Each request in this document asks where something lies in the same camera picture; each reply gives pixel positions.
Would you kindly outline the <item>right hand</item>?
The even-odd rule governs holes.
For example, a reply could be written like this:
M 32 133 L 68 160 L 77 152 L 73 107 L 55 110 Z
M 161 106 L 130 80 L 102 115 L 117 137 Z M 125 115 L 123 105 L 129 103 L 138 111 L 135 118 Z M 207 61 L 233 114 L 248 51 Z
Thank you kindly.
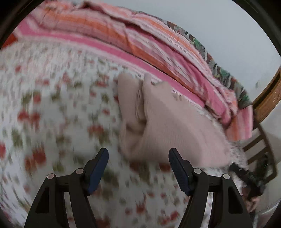
M 253 197 L 250 200 L 248 200 L 248 194 L 249 194 L 249 189 L 246 187 L 243 187 L 242 188 L 242 199 L 245 203 L 245 207 L 246 207 L 247 211 L 249 213 L 251 213 L 257 208 L 257 205 L 260 202 L 260 196 Z

